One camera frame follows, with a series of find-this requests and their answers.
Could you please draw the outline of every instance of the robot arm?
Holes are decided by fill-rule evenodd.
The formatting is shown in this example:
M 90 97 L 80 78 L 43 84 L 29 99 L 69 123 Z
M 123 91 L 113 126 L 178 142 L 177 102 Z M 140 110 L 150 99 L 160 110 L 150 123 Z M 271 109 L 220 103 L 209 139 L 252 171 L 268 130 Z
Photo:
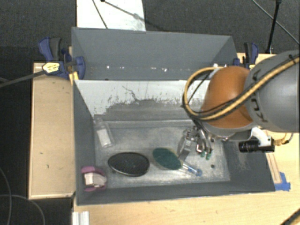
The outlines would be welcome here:
M 194 73 L 183 95 L 183 106 L 199 131 L 194 141 L 199 141 L 197 147 L 206 155 L 219 139 L 239 142 L 242 152 L 274 151 L 280 141 L 274 141 L 261 129 L 299 132 L 299 51 L 264 60 L 251 71 L 234 66 L 219 69 L 210 80 L 201 110 L 192 110 L 187 98 L 189 86 L 214 69 Z

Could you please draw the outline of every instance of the wooden table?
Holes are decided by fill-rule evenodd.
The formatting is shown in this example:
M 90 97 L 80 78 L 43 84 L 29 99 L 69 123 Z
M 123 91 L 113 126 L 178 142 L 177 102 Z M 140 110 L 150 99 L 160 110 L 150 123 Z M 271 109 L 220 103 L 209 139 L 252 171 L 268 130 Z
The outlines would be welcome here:
M 257 62 L 270 55 L 261 54 Z M 41 69 L 35 64 L 34 72 Z M 58 77 L 33 81 L 29 198 L 70 197 L 75 191 L 72 87 Z M 274 153 L 290 192 L 77 206 L 91 225 L 280 224 L 300 207 L 299 134 Z

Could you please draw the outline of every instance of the white paper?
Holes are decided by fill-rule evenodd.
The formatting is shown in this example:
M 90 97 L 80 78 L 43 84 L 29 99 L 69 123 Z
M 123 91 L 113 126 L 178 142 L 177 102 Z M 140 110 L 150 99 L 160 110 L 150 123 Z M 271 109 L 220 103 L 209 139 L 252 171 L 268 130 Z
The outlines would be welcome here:
M 146 31 L 142 0 L 94 0 L 109 29 Z M 77 0 L 77 26 L 105 28 L 92 0 Z

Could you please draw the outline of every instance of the transparent container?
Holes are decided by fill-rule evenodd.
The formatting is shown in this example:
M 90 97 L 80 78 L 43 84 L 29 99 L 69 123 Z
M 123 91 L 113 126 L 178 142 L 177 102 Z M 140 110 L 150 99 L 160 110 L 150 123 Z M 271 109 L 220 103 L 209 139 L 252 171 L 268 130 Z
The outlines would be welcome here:
M 94 115 L 94 131 L 96 146 L 101 148 L 108 148 L 115 145 L 113 135 L 107 124 L 103 121 L 101 116 Z

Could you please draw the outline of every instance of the white bracket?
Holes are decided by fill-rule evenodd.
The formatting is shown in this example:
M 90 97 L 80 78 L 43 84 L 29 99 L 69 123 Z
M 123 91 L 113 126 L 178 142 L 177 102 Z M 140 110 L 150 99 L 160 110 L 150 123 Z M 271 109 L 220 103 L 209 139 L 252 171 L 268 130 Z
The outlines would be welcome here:
M 90 225 L 90 212 L 73 212 L 72 225 Z

